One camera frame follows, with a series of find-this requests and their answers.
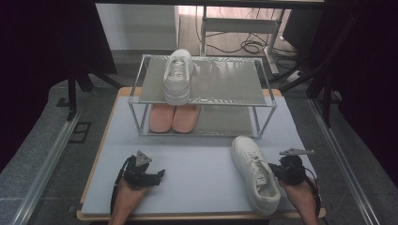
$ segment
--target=white platform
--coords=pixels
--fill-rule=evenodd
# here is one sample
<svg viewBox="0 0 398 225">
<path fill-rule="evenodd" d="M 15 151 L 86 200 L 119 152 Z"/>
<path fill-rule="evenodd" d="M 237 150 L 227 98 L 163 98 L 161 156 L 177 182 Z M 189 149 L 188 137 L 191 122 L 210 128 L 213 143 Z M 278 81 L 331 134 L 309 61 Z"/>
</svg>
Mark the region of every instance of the white platform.
<svg viewBox="0 0 398 225">
<path fill-rule="evenodd" d="M 268 162 L 280 164 L 280 151 L 304 149 L 283 97 L 262 139 L 255 140 Z M 134 214 L 192 214 L 251 212 L 244 180 L 232 160 L 233 138 L 139 136 L 128 105 L 119 97 L 98 164 L 87 191 L 82 214 L 109 215 L 115 179 L 123 162 L 137 150 L 153 161 L 147 173 L 165 169 L 158 187 L 152 187 Z M 309 159 L 301 156 L 314 171 Z M 281 189 L 278 210 L 293 209 Z"/>
</svg>

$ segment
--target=black curtain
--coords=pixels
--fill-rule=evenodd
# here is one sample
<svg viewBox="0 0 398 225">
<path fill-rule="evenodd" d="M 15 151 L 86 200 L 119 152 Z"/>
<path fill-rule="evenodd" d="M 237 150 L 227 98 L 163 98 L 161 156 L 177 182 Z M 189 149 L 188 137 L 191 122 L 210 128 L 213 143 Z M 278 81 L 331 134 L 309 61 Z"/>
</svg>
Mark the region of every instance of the black curtain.
<svg viewBox="0 0 398 225">
<path fill-rule="evenodd" d="M 115 73 L 115 65 L 94 3 L 38 0 L 0 5 L 3 170 L 40 117 L 50 88 L 68 78 L 72 65 L 107 73 Z"/>
<path fill-rule="evenodd" d="M 396 13 L 392 3 L 368 3 L 337 57 L 333 87 L 344 118 L 398 187 Z"/>
</svg>

